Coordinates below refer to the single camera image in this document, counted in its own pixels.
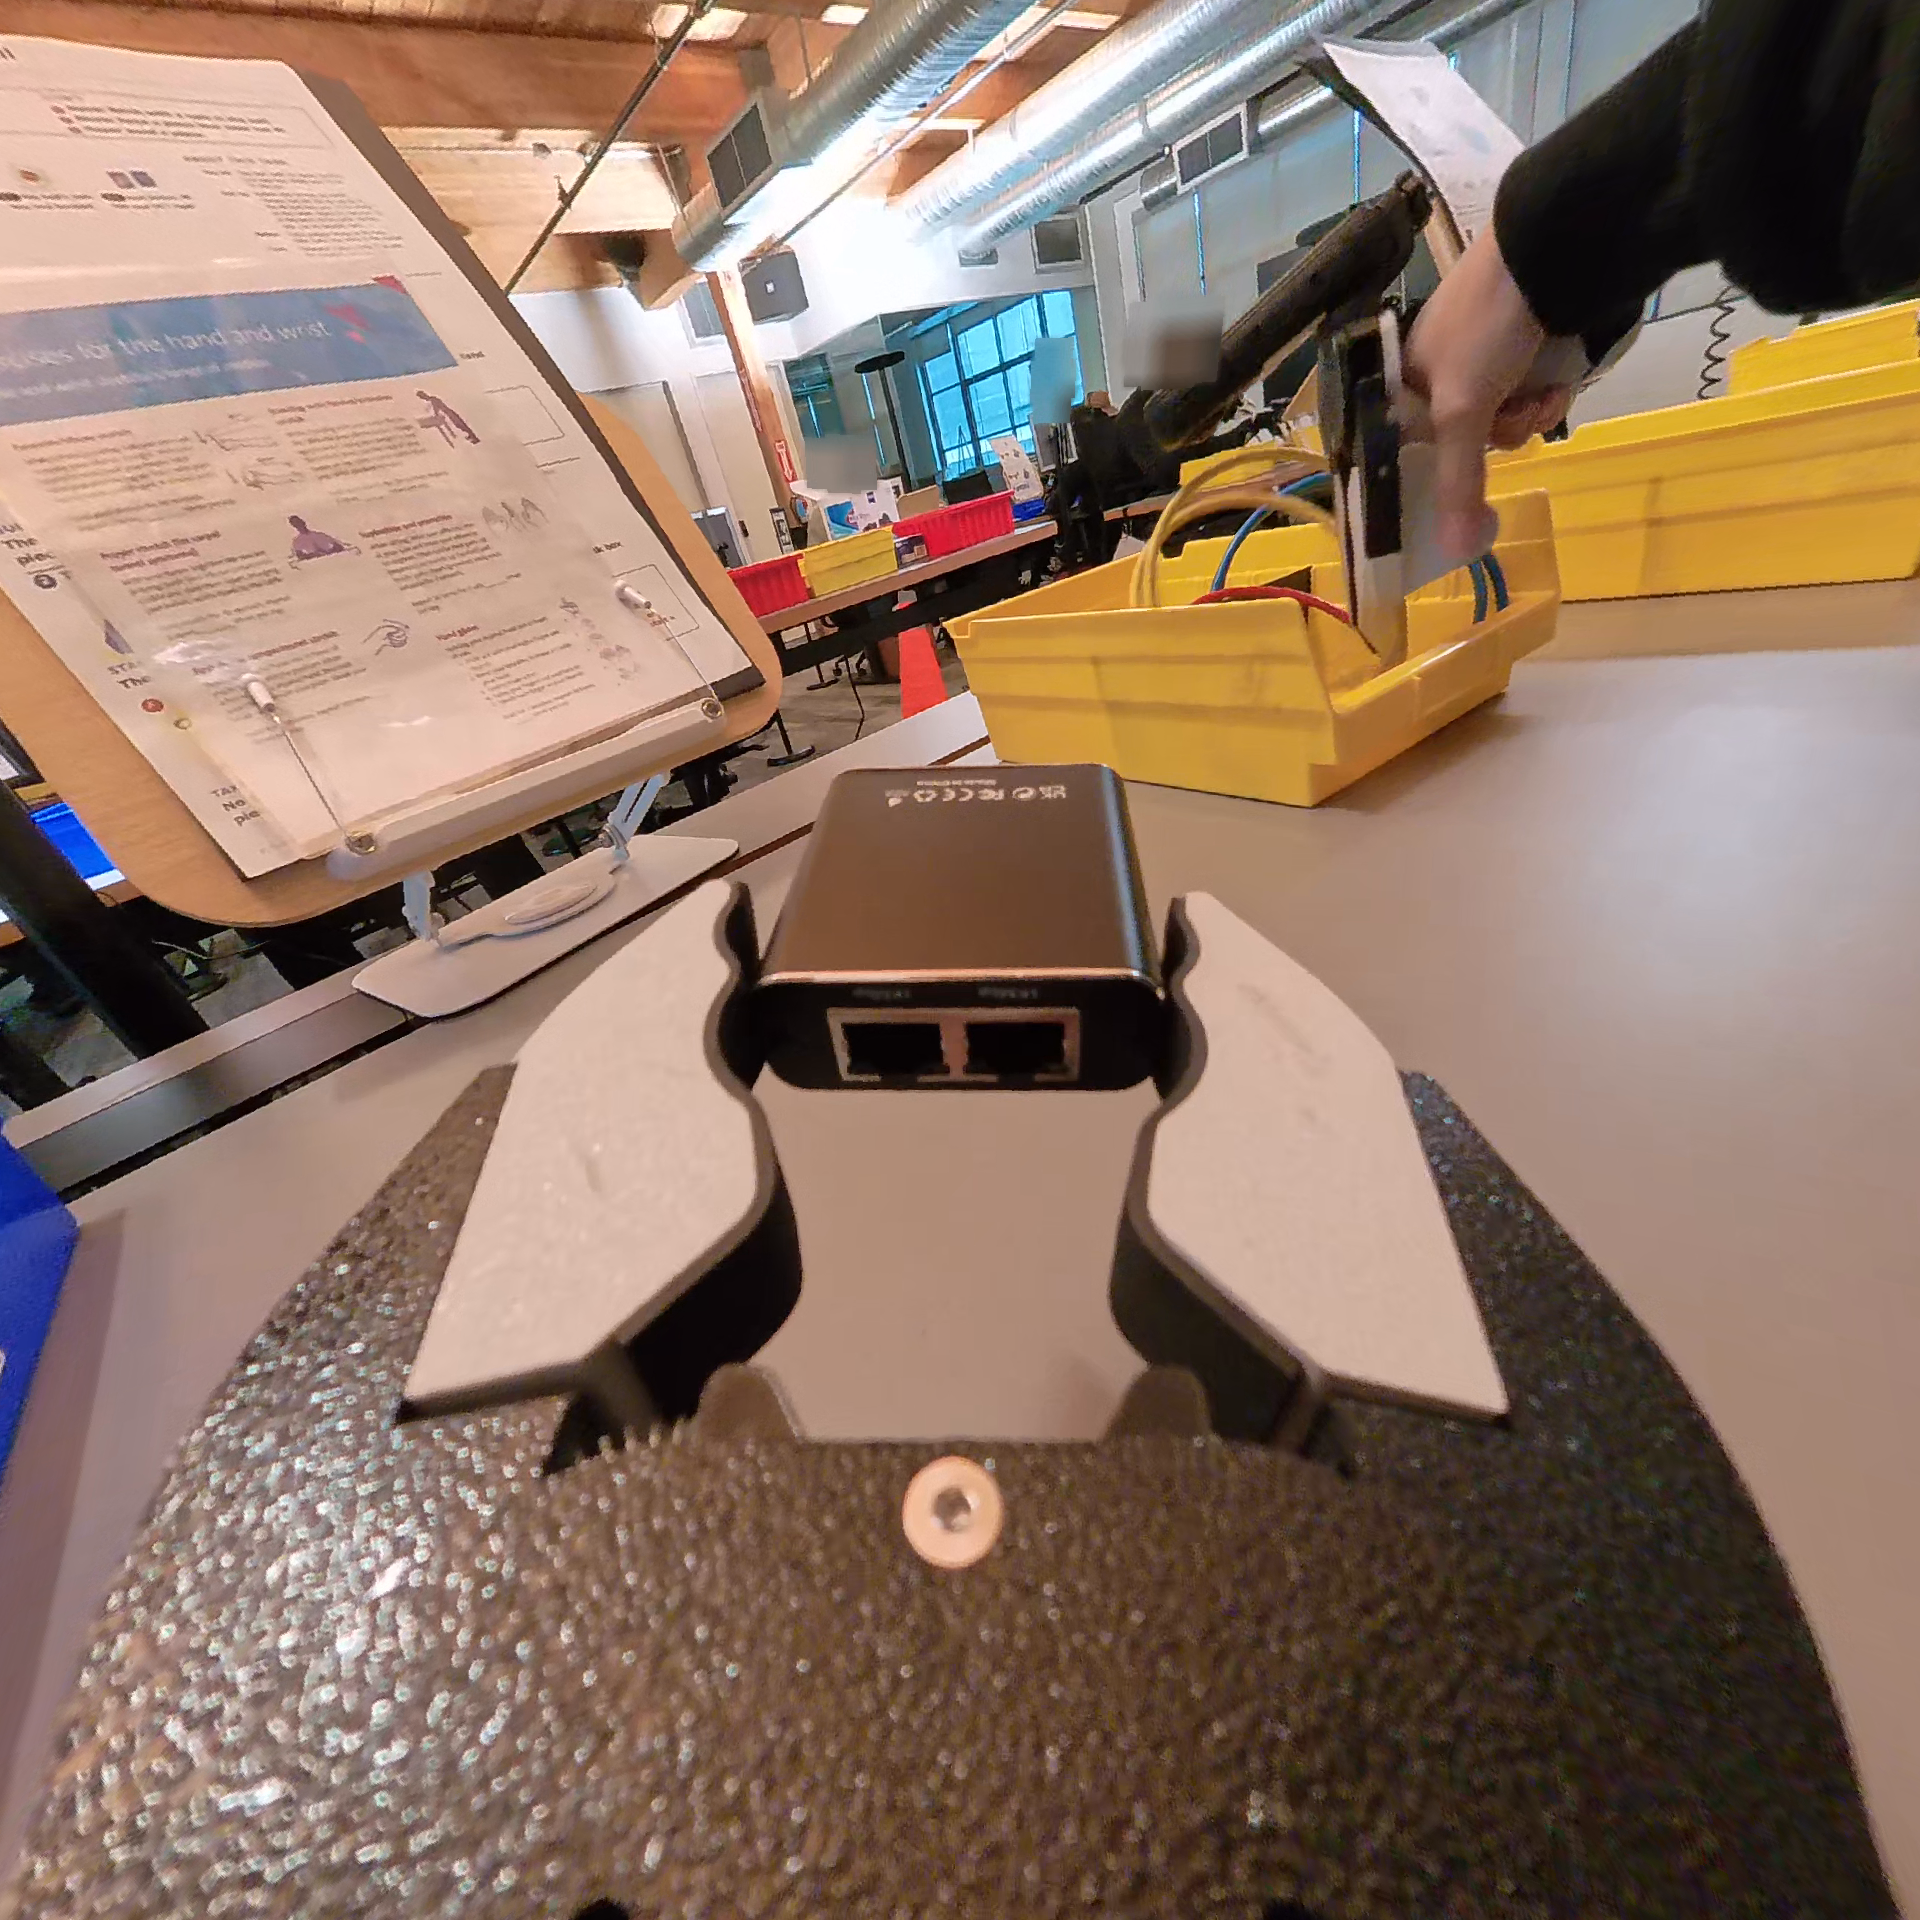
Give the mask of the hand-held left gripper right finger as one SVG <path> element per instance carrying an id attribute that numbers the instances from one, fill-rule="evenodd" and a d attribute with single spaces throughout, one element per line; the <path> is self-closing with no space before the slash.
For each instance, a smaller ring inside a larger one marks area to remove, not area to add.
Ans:
<path id="1" fill-rule="evenodd" d="M 1506 1419 L 1401 1071 L 1208 893 L 1168 912 L 1157 1087 L 1112 1264 L 1112 1316 L 1146 1363 L 1131 1402 L 1283 1452 L 1345 1405 Z"/>

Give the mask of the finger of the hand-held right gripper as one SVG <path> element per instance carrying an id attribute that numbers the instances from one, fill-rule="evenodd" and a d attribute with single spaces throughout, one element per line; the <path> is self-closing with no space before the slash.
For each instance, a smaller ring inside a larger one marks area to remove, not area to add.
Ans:
<path id="1" fill-rule="evenodd" d="M 1407 661 L 1401 311 L 1337 334 L 1337 533 L 1351 624 L 1376 661 Z"/>
<path id="2" fill-rule="evenodd" d="M 1422 589 L 1483 559 L 1498 542 L 1499 515 L 1487 490 L 1491 454 L 1482 448 L 1471 460 L 1463 503 L 1455 503 L 1455 464 L 1448 443 L 1401 440 L 1401 579 L 1407 589 Z"/>

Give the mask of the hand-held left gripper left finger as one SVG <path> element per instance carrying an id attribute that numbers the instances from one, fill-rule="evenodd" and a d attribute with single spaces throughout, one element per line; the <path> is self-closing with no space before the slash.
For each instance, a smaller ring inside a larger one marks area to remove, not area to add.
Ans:
<path id="1" fill-rule="evenodd" d="M 522 1044 L 403 1404 L 695 1412 L 800 1301 L 754 1096 L 753 893 L 709 880 Z"/>

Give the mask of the black network splitter box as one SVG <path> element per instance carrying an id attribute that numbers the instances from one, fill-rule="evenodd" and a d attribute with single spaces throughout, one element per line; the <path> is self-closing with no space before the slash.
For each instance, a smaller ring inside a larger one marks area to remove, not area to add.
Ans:
<path id="1" fill-rule="evenodd" d="M 1168 1000 L 1115 773 L 835 780 L 751 1018 L 791 1087 L 1110 1092 L 1154 1077 Z"/>

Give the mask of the blue plastic bin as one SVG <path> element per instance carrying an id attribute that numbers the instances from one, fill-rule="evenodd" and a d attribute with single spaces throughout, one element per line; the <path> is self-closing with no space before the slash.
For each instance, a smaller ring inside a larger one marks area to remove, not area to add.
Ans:
<path id="1" fill-rule="evenodd" d="M 56 1323 L 80 1226 L 67 1203 L 2 1141 L 2 1471 Z"/>

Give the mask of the person's right forearm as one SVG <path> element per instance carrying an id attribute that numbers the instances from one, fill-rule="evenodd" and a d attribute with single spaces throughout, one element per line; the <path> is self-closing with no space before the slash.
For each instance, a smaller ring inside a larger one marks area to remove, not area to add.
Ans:
<path id="1" fill-rule="evenodd" d="M 1777 316 L 1911 293 L 1919 5 L 1703 5 L 1510 164 L 1495 240 L 1543 328 L 1594 351 L 1703 264 Z"/>

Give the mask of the person's right hand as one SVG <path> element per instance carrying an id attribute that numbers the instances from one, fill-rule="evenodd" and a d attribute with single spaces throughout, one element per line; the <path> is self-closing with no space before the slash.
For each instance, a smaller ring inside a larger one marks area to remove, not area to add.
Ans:
<path id="1" fill-rule="evenodd" d="M 1567 423 L 1574 389 L 1534 372 L 1546 346 L 1491 228 L 1438 284 L 1405 349 L 1415 421 L 1430 440 L 1448 443 L 1455 464 L 1455 503 L 1463 503 L 1478 450 L 1522 448 Z"/>

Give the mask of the wooden document stand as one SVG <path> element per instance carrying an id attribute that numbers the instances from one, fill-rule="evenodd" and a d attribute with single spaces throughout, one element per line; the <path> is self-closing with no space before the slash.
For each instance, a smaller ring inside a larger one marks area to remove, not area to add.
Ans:
<path id="1" fill-rule="evenodd" d="M 1303 62 L 1390 138 L 1427 179 L 1448 230 L 1442 272 L 1491 230 L 1498 189 L 1522 156 L 1520 135 L 1425 39 L 1321 39 Z"/>

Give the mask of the silver ceiling ventilation ducts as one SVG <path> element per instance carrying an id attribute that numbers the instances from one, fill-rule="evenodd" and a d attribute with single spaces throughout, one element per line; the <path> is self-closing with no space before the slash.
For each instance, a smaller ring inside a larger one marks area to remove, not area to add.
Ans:
<path id="1" fill-rule="evenodd" d="M 802 91 L 757 99 L 713 141 L 709 186 L 672 228 L 679 263 L 719 272 L 802 230 L 846 196 L 885 138 L 937 111 L 1027 12 L 877 5 Z M 1502 12 L 1510 5 L 1147 5 L 917 181 L 894 215 L 911 236 L 985 255 L 1254 101 L 1321 39 L 1395 37 L 1407 20 L 1480 28 Z"/>

